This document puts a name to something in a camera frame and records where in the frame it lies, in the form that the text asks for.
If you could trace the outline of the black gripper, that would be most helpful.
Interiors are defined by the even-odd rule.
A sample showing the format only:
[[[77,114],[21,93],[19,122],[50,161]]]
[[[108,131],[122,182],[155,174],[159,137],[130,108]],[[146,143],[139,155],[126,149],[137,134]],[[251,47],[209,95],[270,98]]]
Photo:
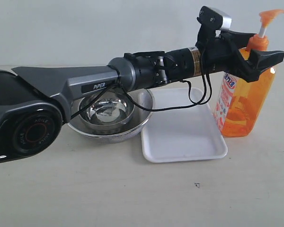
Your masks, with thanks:
[[[260,75],[267,69],[283,62],[284,51],[259,51],[251,49],[245,60],[240,53],[241,48],[247,47],[249,39],[256,33],[237,31],[221,31],[207,25],[201,25],[195,46],[200,52],[198,63],[195,65],[195,75],[224,71],[234,73],[234,76],[246,82],[259,80]]]

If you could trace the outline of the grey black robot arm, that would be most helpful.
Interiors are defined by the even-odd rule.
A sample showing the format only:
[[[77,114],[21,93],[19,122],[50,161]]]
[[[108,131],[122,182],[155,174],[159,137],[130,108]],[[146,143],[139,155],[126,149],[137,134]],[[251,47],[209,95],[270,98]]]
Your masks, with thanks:
[[[104,66],[29,67],[0,70],[0,163],[34,156],[47,149],[69,123],[74,101],[112,88],[123,94],[161,87],[220,71],[246,82],[259,80],[281,63],[284,51],[252,48],[248,58],[240,50],[251,33],[201,26],[194,47],[169,52],[125,53]]]

